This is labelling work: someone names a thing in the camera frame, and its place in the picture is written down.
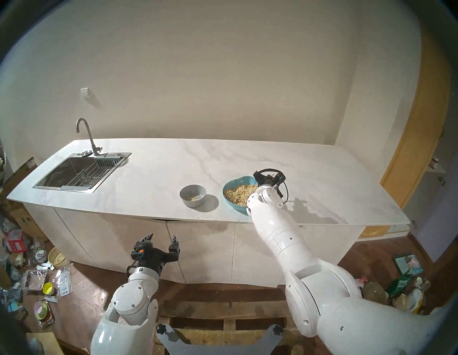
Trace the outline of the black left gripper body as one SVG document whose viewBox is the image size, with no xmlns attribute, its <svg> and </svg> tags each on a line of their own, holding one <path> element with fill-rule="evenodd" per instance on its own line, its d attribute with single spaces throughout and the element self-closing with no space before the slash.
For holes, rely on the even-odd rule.
<svg viewBox="0 0 458 355">
<path fill-rule="evenodd" d="M 147 268 L 161 275 L 165 264 L 169 263 L 169 255 L 157 248 L 141 247 L 138 257 L 138 268 Z"/>
</svg>

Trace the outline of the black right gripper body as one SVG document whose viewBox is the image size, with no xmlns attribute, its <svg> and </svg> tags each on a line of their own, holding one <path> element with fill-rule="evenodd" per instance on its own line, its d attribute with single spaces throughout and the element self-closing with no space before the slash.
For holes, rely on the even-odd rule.
<svg viewBox="0 0 458 355">
<path fill-rule="evenodd" d="M 253 177 L 255 178 L 258 186 L 268 185 L 274 186 L 274 175 L 270 174 L 271 171 L 268 169 L 262 169 L 260 171 L 255 171 Z"/>
</svg>

